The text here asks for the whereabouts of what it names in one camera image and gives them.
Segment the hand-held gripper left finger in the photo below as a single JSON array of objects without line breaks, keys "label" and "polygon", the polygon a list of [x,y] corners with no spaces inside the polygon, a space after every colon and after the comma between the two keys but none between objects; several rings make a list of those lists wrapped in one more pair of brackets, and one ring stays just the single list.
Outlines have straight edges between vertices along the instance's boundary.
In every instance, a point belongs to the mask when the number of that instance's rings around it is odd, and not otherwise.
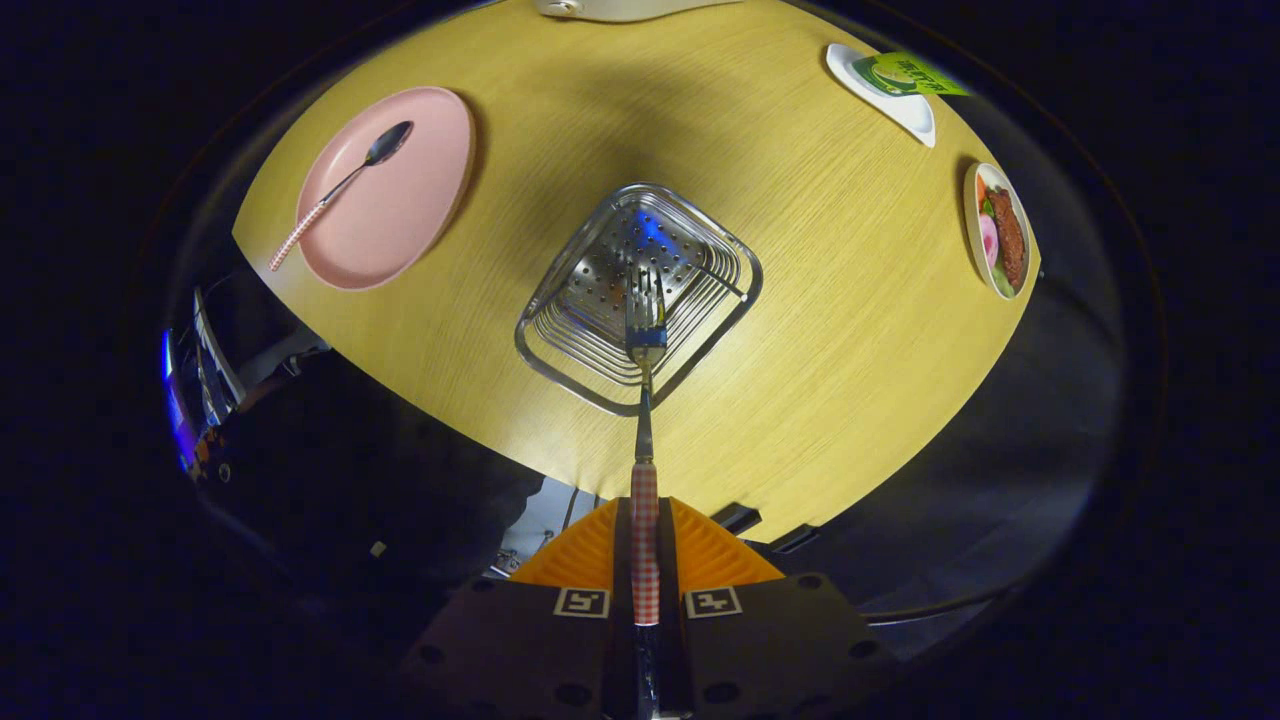
[{"label": "hand-held gripper left finger", "polygon": [[456,591],[399,665],[403,719],[603,719],[631,609],[627,500],[539,551],[521,577]]}]

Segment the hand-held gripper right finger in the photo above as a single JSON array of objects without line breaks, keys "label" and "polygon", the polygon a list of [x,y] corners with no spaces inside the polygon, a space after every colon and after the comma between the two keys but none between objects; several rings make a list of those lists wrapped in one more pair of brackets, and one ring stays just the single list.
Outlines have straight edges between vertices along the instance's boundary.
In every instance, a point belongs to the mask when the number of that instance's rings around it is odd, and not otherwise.
[{"label": "hand-held gripper right finger", "polygon": [[899,679],[827,575],[785,575],[686,503],[659,509],[662,717],[845,719]]}]

